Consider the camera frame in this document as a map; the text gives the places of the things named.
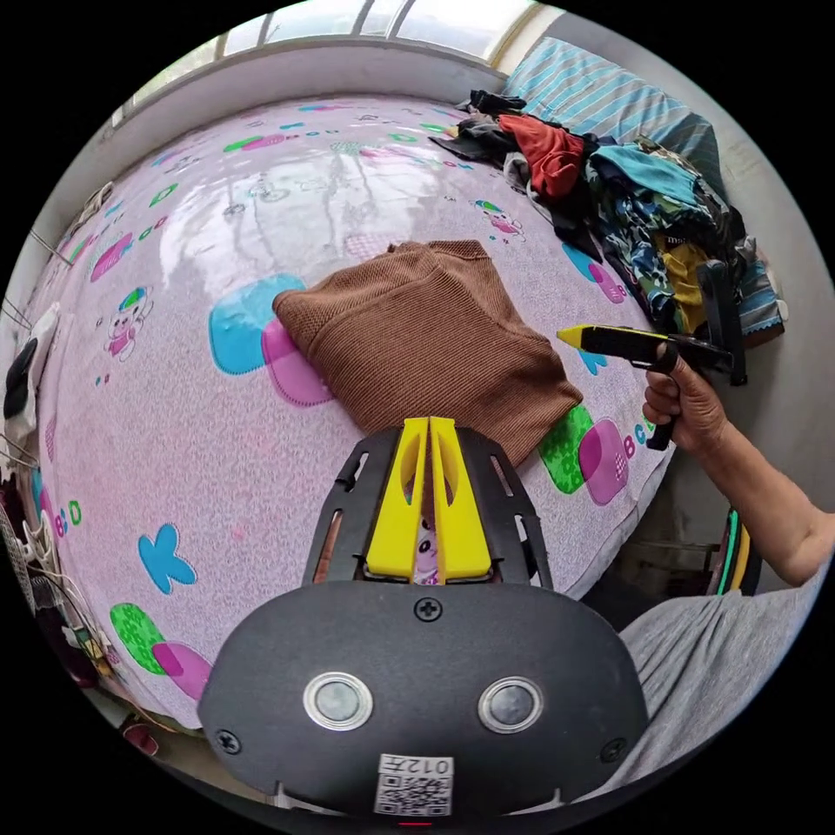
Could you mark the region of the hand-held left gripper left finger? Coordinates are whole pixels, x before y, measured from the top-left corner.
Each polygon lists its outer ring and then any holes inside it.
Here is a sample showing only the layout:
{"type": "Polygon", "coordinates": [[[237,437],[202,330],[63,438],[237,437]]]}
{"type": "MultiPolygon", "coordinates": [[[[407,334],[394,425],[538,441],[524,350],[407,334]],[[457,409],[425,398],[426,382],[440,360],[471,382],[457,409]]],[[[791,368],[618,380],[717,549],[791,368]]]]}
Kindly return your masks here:
{"type": "Polygon", "coordinates": [[[404,421],[391,457],[365,565],[374,576],[412,579],[422,520],[427,417],[404,421]]]}

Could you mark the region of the person's right hand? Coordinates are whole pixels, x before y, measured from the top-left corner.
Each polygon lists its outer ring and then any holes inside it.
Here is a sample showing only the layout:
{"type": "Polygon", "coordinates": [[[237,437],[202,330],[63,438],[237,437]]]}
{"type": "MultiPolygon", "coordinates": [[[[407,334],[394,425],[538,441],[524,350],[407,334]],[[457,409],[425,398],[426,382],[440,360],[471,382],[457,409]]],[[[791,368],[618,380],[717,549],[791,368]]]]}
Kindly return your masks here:
{"type": "Polygon", "coordinates": [[[728,419],[711,384],[682,358],[666,373],[645,374],[643,413],[657,429],[670,428],[671,441],[695,458],[715,451],[728,419]]]}

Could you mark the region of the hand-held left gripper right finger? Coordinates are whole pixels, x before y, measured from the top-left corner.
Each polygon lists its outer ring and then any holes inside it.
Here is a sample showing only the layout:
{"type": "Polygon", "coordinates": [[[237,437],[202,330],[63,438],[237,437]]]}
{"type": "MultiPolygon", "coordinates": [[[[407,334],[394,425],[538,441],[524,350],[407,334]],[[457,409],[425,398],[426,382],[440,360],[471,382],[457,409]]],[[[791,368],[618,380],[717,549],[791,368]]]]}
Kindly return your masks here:
{"type": "Polygon", "coordinates": [[[491,554],[452,419],[430,418],[430,447],[438,580],[480,580],[491,572],[491,554]]]}

